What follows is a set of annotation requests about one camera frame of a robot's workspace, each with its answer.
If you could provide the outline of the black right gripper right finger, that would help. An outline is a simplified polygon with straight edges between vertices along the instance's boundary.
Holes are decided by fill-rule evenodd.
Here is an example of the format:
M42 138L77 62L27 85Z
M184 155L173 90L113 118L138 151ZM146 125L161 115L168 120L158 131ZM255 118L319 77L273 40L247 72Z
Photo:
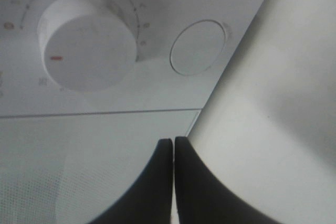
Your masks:
M225 187L206 167L187 137L175 138L174 156L180 223L277 223Z

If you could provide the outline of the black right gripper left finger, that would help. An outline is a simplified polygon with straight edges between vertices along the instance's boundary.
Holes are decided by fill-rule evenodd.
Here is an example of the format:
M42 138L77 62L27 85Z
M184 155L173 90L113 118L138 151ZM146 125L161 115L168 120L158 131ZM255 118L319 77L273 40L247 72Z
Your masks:
M159 140L132 186L92 223L170 223L173 194L173 143Z

